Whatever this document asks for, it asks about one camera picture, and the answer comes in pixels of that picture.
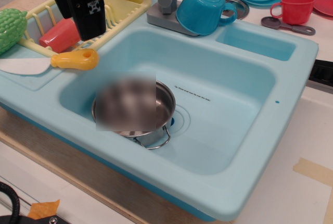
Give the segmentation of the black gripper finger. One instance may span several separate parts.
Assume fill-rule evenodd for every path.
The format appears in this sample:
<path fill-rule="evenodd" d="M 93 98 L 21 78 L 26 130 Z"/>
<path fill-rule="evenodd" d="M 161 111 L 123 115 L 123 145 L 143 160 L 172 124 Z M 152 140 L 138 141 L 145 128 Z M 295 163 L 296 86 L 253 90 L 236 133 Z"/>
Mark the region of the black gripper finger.
<path fill-rule="evenodd" d="M 106 32 L 104 0 L 67 0 L 67 2 L 81 40 L 87 41 Z"/>

